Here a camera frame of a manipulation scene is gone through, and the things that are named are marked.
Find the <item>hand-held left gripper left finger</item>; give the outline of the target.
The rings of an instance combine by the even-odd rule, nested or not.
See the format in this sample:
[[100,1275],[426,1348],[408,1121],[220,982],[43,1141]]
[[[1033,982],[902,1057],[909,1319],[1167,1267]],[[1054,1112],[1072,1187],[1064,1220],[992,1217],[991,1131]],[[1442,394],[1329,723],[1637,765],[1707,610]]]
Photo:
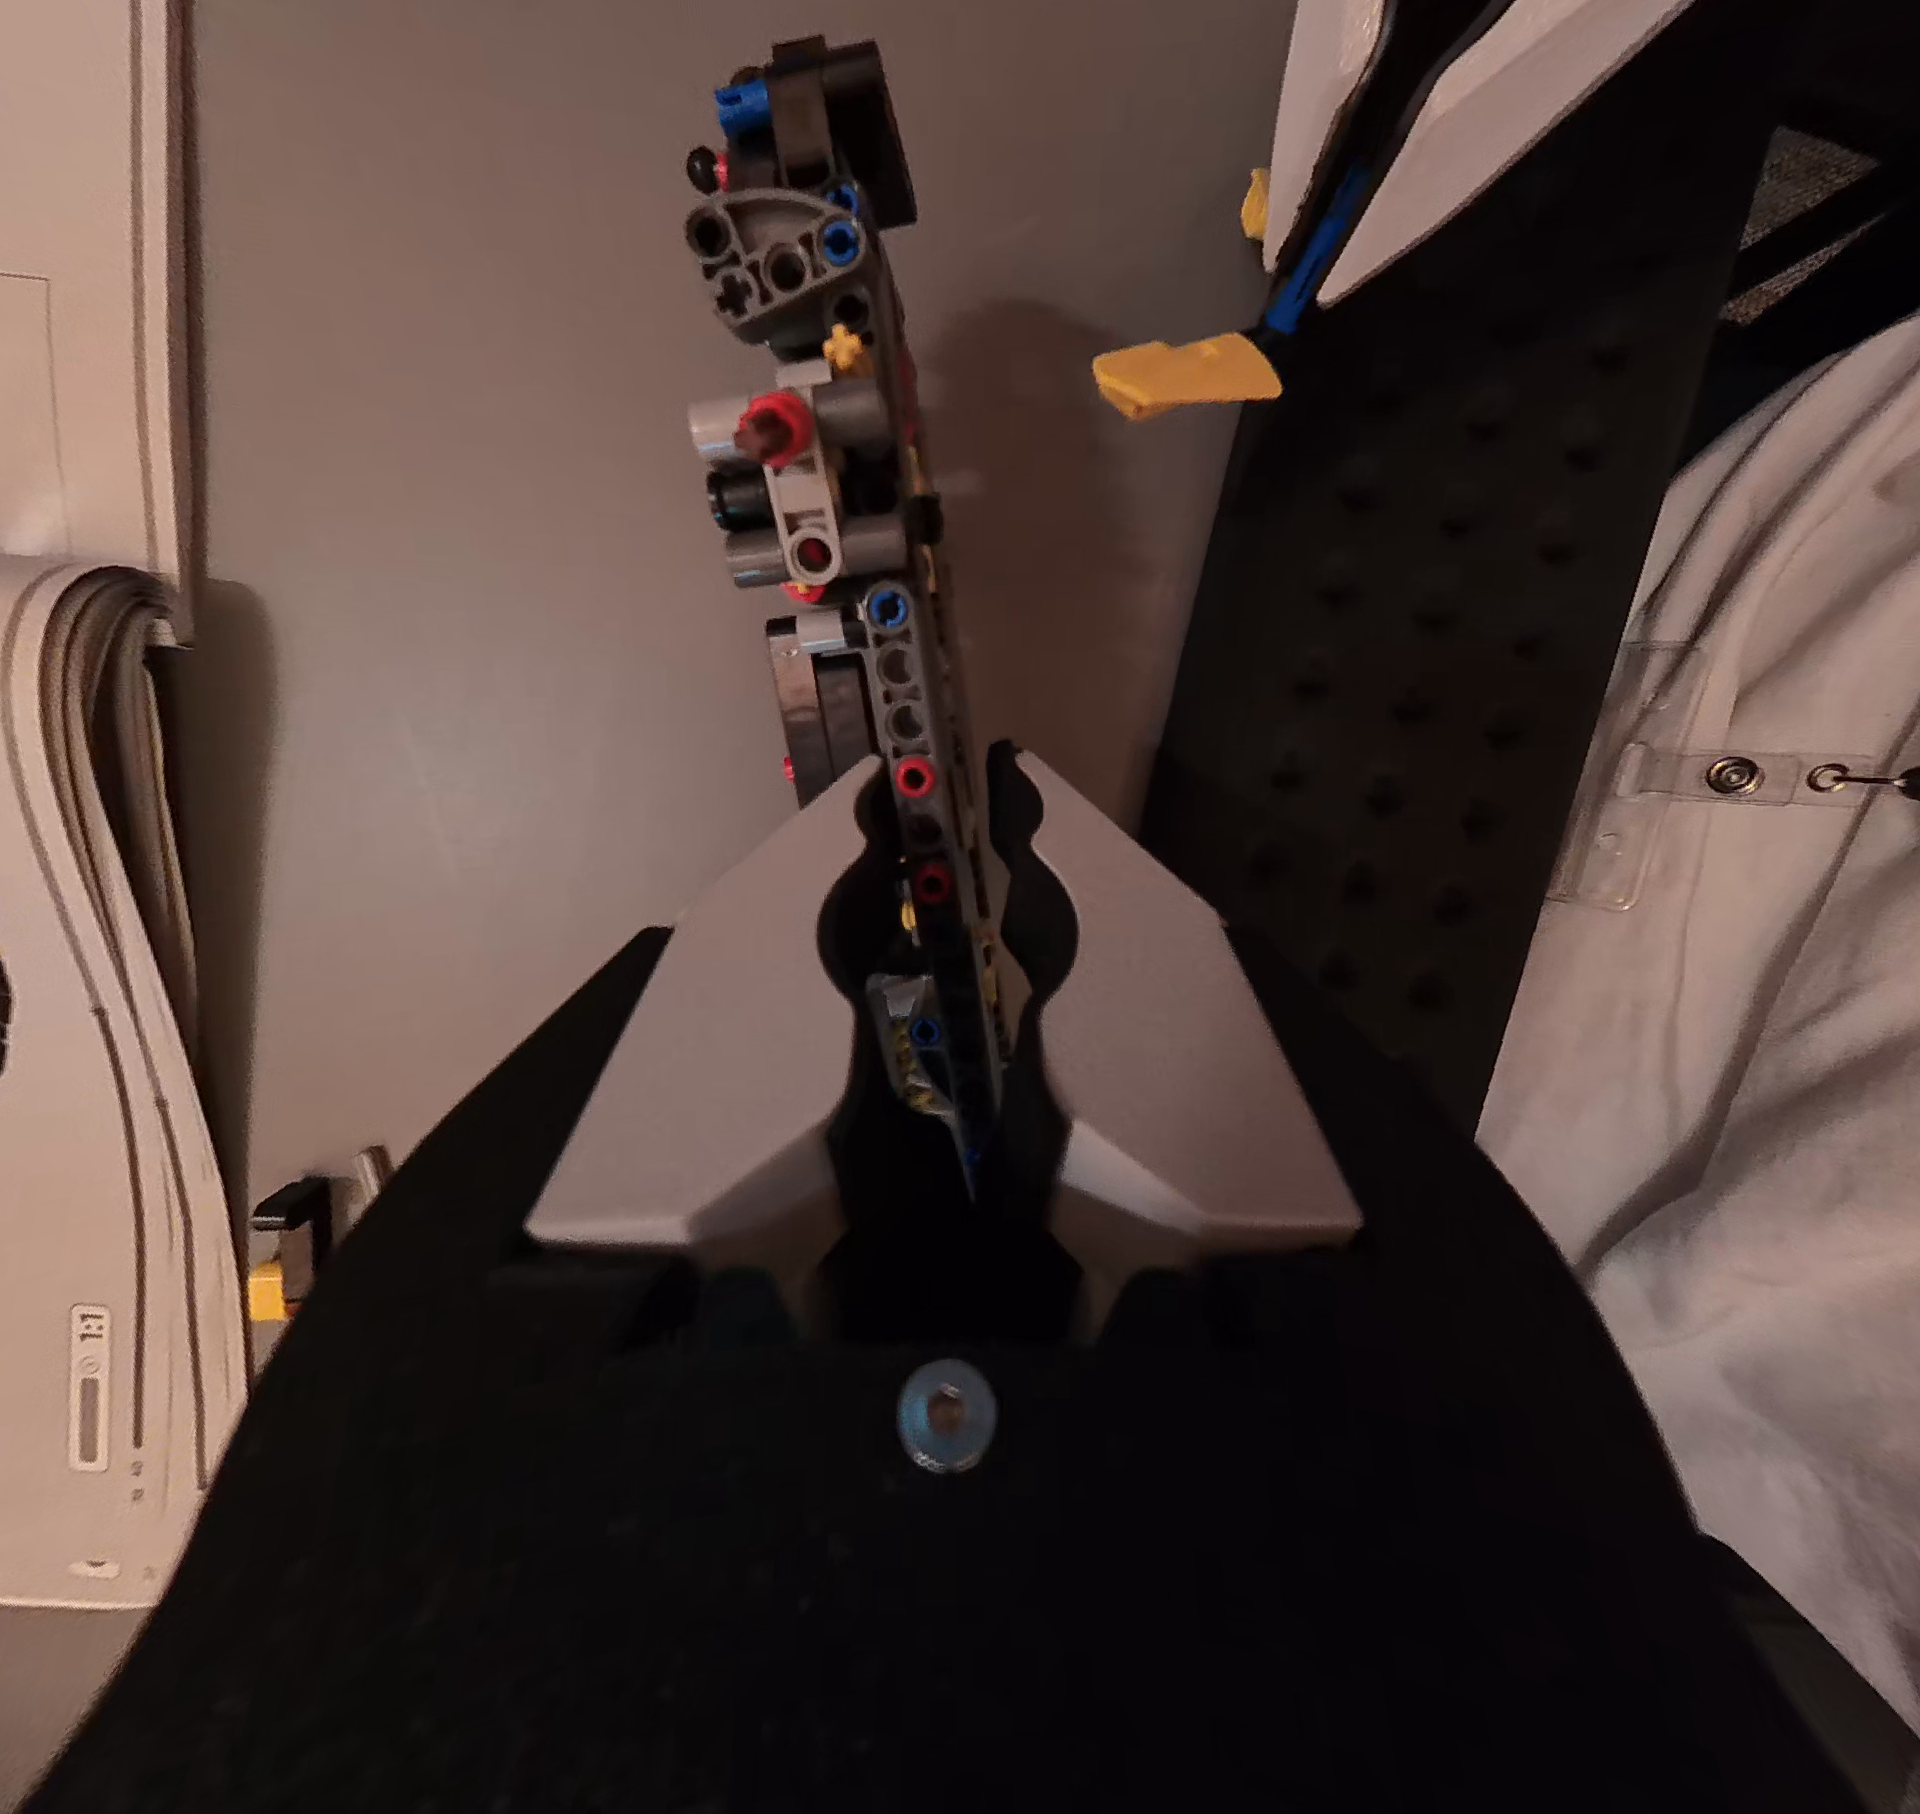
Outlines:
[[827,1251],[827,1127],[854,1010],[821,959],[827,896],[867,848],[854,763],[675,924],[526,1232],[562,1250]]

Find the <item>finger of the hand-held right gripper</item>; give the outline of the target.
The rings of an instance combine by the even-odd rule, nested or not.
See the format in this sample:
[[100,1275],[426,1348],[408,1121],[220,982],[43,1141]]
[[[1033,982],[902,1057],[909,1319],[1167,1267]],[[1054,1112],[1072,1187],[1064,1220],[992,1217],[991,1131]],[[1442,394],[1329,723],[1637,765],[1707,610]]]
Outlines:
[[[1521,158],[1537,140],[1555,130],[1555,126],[1566,122],[1578,105],[1594,95],[1604,80],[1618,74],[1635,54],[1645,49],[1694,1],[1697,0],[1500,1],[1491,23],[1478,30],[1462,49],[1451,54],[1440,64],[1430,64],[1433,83],[1411,114],[1413,124],[1424,109],[1432,111],[1430,131],[1442,145],[1437,158],[1444,165],[1444,218],[1419,235],[1414,244],[1424,242],[1488,187],[1509,165]],[[1371,58],[1385,52],[1385,35],[1387,0],[1381,46]],[[1406,150],[1406,142],[1409,131],[1399,153],[1381,163],[1376,174],[1376,183],[1358,219],[1365,214],[1385,214],[1385,175],[1392,163]],[[1318,307],[1332,307],[1371,278],[1373,276],[1333,276],[1329,269],[1314,302]]]
[[[1385,0],[1298,0],[1267,168],[1267,267],[1282,264],[1283,242],[1308,210],[1313,175],[1340,111],[1381,46],[1383,17]],[[1442,145],[1430,118],[1424,109],[1413,122],[1406,150],[1385,175],[1385,214],[1358,219],[1335,255],[1333,276],[1377,276],[1444,218]]]

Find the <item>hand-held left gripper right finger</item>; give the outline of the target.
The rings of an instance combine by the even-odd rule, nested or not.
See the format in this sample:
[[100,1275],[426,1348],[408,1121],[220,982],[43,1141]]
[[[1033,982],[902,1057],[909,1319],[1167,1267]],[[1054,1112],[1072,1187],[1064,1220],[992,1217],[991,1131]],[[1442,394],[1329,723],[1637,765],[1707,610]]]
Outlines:
[[997,750],[1010,885],[1064,896],[1071,954],[1006,937],[1066,1124],[1064,1246],[1344,1246],[1360,1210],[1213,905],[1034,753]]

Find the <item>yellow and black lego arc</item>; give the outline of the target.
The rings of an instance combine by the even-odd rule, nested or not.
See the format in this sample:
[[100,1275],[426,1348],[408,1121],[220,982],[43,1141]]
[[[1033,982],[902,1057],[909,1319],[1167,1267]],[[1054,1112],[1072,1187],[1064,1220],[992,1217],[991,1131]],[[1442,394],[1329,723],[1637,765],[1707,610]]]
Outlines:
[[1346,170],[1323,196],[1316,219],[1288,242],[1286,272],[1276,272],[1247,327],[1190,343],[1149,340],[1093,358],[1091,376],[1104,402],[1130,421],[1177,410],[1276,402],[1290,353],[1371,187],[1367,165]]

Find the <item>grey black lego chassis assembly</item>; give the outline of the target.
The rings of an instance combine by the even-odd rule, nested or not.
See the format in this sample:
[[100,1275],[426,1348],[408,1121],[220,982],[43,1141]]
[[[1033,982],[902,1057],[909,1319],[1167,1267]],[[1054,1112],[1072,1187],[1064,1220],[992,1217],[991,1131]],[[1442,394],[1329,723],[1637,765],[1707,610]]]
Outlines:
[[978,1196],[1011,1052],[997,982],[942,501],[884,235],[918,203],[875,42],[775,43],[716,90],[684,238],[708,310],[773,365],[687,408],[731,581],[764,637],[800,804],[875,758],[889,878],[852,982],[897,1103]]

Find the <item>black and yellow lego block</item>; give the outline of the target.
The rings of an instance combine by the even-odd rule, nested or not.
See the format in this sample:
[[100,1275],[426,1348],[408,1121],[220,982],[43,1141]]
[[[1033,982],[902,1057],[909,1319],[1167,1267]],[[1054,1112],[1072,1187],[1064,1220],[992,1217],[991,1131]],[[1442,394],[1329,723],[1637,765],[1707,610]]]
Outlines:
[[275,1250],[248,1275],[250,1320],[291,1320],[314,1291],[334,1246],[332,1183],[309,1172],[279,1187],[253,1203],[248,1228],[275,1241]]

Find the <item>white printed t-shirt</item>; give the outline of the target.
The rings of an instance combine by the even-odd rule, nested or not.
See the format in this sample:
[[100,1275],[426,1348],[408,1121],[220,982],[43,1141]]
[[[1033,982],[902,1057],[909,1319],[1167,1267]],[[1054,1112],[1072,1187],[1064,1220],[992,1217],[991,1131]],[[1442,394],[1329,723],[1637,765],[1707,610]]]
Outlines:
[[1587,1283],[1697,1521],[1916,1729],[1915,315],[1670,483],[1635,646],[1701,649],[1732,744],[1882,779],[1850,806],[1675,804],[1631,908],[1549,900],[1476,1136]]

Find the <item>white instruction booklet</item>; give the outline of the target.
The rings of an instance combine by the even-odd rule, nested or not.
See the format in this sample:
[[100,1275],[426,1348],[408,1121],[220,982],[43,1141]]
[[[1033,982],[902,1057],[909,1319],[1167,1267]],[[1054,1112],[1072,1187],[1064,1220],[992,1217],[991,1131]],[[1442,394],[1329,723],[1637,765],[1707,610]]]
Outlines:
[[186,0],[2,0],[2,1599],[148,1609],[250,1382],[156,657],[194,630]]

